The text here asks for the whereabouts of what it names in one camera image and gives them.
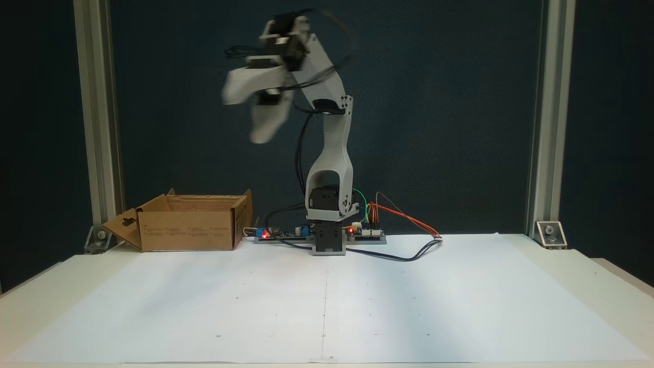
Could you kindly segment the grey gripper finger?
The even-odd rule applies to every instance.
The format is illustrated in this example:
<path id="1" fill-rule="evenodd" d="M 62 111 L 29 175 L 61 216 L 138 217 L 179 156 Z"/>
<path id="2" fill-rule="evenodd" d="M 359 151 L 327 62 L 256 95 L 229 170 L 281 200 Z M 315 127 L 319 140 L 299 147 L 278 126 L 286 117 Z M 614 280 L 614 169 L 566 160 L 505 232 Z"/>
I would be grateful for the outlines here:
<path id="1" fill-rule="evenodd" d="M 287 69 L 275 66 L 264 69 L 242 67 L 227 73 L 222 89 L 222 101 L 225 105 L 244 103 L 257 91 L 285 86 Z"/>
<path id="2" fill-rule="evenodd" d="M 275 105 L 253 105 L 250 141 L 253 144 L 266 144 L 269 142 L 278 129 L 287 121 L 292 105 L 293 102 L 280 102 Z"/>

